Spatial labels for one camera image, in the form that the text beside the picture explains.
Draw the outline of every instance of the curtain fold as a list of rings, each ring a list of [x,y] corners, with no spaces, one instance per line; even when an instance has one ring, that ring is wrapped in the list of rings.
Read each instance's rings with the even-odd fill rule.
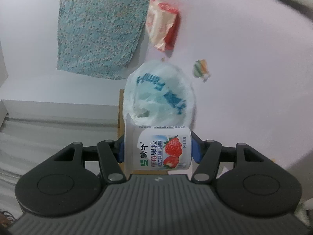
[[[21,216],[14,194],[18,179],[67,145],[81,141],[84,146],[95,146],[116,137],[112,121],[99,124],[81,118],[8,115],[0,128],[0,209]]]

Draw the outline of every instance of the ridged gray panel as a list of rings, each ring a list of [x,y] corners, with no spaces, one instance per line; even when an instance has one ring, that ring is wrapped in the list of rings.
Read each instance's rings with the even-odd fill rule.
[[[271,219],[243,216],[221,203],[206,185],[185,175],[133,175],[109,186],[90,208],[62,218],[24,214],[13,235],[304,235],[293,215]]]

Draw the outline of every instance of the yogurt cup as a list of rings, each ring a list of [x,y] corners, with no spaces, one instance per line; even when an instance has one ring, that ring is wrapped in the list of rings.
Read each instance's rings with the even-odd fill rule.
[[[125,121],[125,166],[128,170],[181,170],[191,164],[191,133],[186,126],[135,125]]]

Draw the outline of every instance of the patterned fabric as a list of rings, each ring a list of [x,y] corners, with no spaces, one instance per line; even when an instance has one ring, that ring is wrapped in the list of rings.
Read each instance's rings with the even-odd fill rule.
[[[57,69],[122,79],[147,9],[148,0],[61,0]]]

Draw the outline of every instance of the red and white tissue package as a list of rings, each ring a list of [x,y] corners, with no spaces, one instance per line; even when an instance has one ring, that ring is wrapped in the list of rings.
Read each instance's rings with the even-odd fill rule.
[[[178,26],[178,10],[168,3],[150,0],[146,29],[150,42],[160,51],[173,49]]]

